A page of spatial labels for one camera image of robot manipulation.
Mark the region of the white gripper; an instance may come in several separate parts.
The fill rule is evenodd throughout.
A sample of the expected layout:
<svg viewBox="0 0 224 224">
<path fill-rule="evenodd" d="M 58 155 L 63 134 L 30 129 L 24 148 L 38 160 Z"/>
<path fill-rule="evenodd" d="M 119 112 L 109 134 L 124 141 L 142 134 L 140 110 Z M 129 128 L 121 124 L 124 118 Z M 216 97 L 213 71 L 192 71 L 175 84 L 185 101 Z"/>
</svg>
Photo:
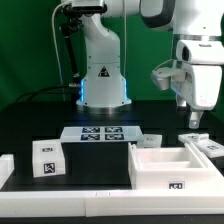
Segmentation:
<svg viewBox="0 0 224 224">
<path fill-rule="evenodd" d="M 212 110 L 217 103 L 224 65 L 224 46 L 220 41 L 179 40 L 177 61 L 185 72 L 175 78 L 176 111 L 187 113 L 187 103 L 196 110 Z M 203 111 L 191 111 L 189 127 L 197 129 Z"/>
</svg>

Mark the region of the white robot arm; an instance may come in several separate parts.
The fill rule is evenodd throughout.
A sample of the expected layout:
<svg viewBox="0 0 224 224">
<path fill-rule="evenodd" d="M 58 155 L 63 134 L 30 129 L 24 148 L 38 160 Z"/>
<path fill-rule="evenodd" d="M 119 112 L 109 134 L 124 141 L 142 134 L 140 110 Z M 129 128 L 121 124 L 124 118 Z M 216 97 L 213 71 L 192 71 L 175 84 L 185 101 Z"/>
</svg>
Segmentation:
<svg viewBox="0 0 224 224">
<path fill-rule="evenodd" d="M 204 111 L 216 105 L 224 65 L 221 20 L 224 0 L 61 0 L 63 13 L 83 28 L 87 74 L 77 104 L 95 111 L 121 108 L 127 98 L 120 74 L 120 39 L 101 19 L 124 14 L 141 16 L 154 30 L 173 32 L 172 66 L 158 66 L 152 80 L 161 90 L 176 93 L 179 108 L 191 108 L 189 127 L 199 127 Z"/>
</svg>

